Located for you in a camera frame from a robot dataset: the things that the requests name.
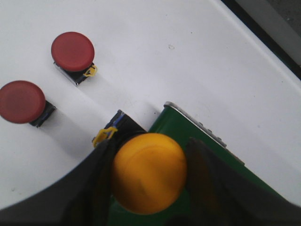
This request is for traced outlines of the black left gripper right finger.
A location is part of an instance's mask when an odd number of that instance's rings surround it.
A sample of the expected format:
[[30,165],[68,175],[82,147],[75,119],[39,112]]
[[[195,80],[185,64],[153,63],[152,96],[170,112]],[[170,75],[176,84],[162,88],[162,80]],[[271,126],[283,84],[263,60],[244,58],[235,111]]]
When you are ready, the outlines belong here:
[[167,226],[299,226],[300,207],[238,174],[202,141],[186,145],[190,216]]

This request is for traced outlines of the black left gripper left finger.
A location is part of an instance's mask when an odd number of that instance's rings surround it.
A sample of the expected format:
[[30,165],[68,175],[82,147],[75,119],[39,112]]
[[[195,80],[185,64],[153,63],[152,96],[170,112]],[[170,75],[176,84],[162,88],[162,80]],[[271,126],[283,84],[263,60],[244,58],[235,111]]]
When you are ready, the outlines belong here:
[[75,169],[43,191],[0,211],[2,226],[105,226],[117,142],[105,140]]

